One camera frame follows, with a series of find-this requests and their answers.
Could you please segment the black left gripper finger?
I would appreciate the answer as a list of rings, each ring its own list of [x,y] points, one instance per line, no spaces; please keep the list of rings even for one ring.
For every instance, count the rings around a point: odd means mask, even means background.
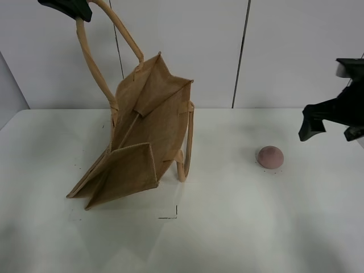
[[[38,0],[43,5],[55,9],[72,19],[77,18],[90,22],[92,18],[92,10],[87,0]]]

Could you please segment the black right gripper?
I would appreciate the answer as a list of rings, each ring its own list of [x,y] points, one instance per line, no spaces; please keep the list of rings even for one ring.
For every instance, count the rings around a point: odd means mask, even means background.
[[[363,138],[363,59],[337,58],[336,61],[336,76],[348,78],[350,84],[336,98],[323,103],[322,113],[320,105],[304,108],[299,130],[301,142],[326,132],[322,120],[345,125],[344,136],[348,142]]]

